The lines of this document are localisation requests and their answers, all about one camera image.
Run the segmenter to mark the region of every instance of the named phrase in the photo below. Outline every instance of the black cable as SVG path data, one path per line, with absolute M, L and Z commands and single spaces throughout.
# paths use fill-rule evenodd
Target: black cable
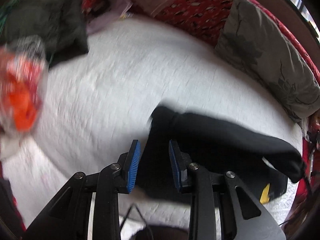
M 122 223 L 121 223 L 121 225 L 120 225 L 120 232 L 121 232 L 121 230 L 122 230 L 122 228 L 123 228 L 123 226 L 124 226 L 124 223 L 125 223 L 125 221 L 127 220 L 127 218 L 128 218 L 128 216 L 129 216 L 129 214 L 130 214 L 130 212 L 131 212 L 131 210 L 132 210 L 133 207 L 136 208 L 136 210 L 137 210 L 140 218 L 141 218 L 142 221 L 146 224 L 146 228 L 147 228 L 147 229 L 149 230 L 149 232 L 150 232 L 151 240 L 154 240 L 154 238 L 153 238 L 153 233 L 152 233 L 152 229 L 151 229 L 150 225 L 149 225 L 149 224 L 147 223 L 147 221 L 144 219 L 144 217 L 142 216 L 142 214 L 141 214 L 138 206 L 137 206 L 135 203 L 130 206 L 130 208 L 128 209 L 126 215 L 124 216 L 124 218 L 123 218 L 123 220 L 122 220 Z
M 313 172 L 311 172 L 311 177 L 314 177 L 318 174 L 320 174 L 320 171 L 313 171 Z
M 306 174 L 304 174 L 303 179 L 304 179 L 304 182 L 306 184 L 307 191 L 308 191 L 307 197 L 311 197 L 312 196 L 311 185 L 310 185 L 310 181 L 309 181 L 309 179 L 308 179 Z
M 294 219 L 295 219 L 295 217 L 290 218 L 290 219 L 288 219 L 288 220 L 286 220 L 286 221 L 282 222 L 281 224 L 279 224 L 279 226 L 282 226 L 283 224 L 288 223 L 288 222 L 290 222 L 290 221 L 292 221 L 292 220 L 294 220 Z

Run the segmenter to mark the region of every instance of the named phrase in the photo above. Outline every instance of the white bedspread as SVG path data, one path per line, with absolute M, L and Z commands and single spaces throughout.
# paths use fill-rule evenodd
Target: white bedspread
M 28 150 L 36 147 L 29 141 L 24 152 L 4 163 L 27 225 L 75 172 L 100 171 L 128 151 L 133 139 L 144 144 L 150 114 L 163 100 L 181 110 L 196 110 L 281 138 L 302 151 L 300 127 L 279 103 L 219 59 L 211 46 L 184 32 L 132 18 L 91 36 L 89 45 L 87 56 L 49 73 L 34 135 L 44 154 Z M 26 173 L 30 181 L 23 178 Z M 266 205 L 278 222 L 285 219 L 296 187 L 289 183 L 282 198 Z M 188 206 L 139 199 L 120 195 L 120 214 L 136 201 L 150 223 L 188 226 Z

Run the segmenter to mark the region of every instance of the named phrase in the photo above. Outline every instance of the black cloth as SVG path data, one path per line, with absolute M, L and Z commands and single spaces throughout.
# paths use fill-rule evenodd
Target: black cloth
M 209 171 L 235 172 L 258 199 L 268 183 L 273 199 L 286 192 L 287 176 L 296 183 L 304 175 L 306 167 L 298 150 L 279 138 L 199 114 L 179 114 L 165 106 L 158 106 L 151 117 L 136 179 L 150 197 L 190 201 L 190 195 L 179 194 L 174 187 L 168 153 L 171 139 Z M 277 170 L 268 167 L 262 157 Z
M 88 52 L 82 0 L 20 0 L 8 14 L 1 43 L 21 37 L 42 38 L 53 66 Z

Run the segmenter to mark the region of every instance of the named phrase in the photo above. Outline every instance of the window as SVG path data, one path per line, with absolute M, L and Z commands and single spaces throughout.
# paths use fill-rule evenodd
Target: window
M 315 23 L 315 21 L 313 20 L 313 18 L 311 17 L 309 11 L 307 10 L 307 8 L 303 5 L 303 2 L 301 0 L 290 0 L 297 8 L 298 10 L 301 12 L 302 16 L 311 24 L 311 26 L 316 30 L 317 33 L 317 38 L 320 41 L 320 31 Z

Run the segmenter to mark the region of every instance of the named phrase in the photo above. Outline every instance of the gray pillow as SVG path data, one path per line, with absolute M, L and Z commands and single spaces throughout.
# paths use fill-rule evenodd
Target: gray pillow
M 295 122 L 320 108 L 320 87 L 278 26 L 248 0 L 233 0 L 217 53 L 264 85 Z

